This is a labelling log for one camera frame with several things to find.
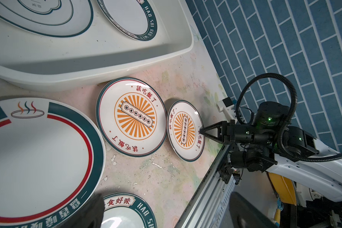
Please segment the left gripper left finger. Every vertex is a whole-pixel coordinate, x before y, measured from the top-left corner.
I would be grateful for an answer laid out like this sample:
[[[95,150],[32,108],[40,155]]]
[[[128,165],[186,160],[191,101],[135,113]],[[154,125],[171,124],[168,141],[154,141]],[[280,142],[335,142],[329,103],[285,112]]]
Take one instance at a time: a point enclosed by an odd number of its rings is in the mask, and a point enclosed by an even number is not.
[[[77,212],[55,228],[100,228],[104,207],[103,196],[99,193],[94,194]]]

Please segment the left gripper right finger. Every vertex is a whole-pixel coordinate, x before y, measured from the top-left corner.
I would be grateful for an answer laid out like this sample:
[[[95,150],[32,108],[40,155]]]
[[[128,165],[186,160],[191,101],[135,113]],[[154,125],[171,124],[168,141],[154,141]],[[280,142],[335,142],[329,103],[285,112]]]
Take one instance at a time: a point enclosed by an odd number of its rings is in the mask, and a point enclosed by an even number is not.
[[[277,226],[238,192],[232,192],[229,212],[234,228],[277,228]]]

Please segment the orange sunburst plate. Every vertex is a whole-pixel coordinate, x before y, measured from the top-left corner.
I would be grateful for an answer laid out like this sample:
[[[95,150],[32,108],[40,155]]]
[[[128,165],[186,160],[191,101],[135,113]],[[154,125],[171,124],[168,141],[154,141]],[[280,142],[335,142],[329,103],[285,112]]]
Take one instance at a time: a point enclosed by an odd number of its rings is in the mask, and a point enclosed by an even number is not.
[[[200,158],[205,146],[205,136],[200,133],[204,127],[197,109],[186,100],[178,100],[167,116],[167,133],[176,154],[186,162]]]
[[[136,78],[118,78],[101,90],[97,126],[118,152],[131,157],[155,153],[167,135],[167,112],[159,94]]]

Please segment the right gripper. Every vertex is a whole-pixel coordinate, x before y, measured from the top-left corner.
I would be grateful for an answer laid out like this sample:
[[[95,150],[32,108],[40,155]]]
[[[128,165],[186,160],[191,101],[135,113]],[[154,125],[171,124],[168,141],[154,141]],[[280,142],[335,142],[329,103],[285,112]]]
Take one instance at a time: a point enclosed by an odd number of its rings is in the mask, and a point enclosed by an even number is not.
[[[268,145],[274,139],[273,130],[260,130],[248,124],[235,124],[233,121],[220,121],[201,128],[200,133],[220,144],[251,143]]]

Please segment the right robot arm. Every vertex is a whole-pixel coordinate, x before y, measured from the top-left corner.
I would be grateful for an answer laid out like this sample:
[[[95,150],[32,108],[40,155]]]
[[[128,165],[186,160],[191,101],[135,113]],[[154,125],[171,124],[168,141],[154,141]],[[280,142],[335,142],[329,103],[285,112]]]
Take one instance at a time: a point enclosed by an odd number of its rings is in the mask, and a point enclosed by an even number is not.
[[[274,173],[342,202],[342,153],[295,126],[284,129],[286,151],[279,150],[278,131],[288,112],[288,106],[263,102],[250,124],[221,121],[201,128],[200,133],[231,146],[223,174],[229,175],[232,168]]]

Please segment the green red rim plate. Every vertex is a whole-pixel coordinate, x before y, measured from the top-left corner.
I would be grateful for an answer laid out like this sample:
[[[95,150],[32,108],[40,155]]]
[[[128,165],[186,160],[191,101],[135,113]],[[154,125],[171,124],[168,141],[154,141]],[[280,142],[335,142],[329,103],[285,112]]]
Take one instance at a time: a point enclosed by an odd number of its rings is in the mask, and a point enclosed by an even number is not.
[[[44,98],[0,101],[0,228],[53,228],[95,191],[105,145],[94,122]]]

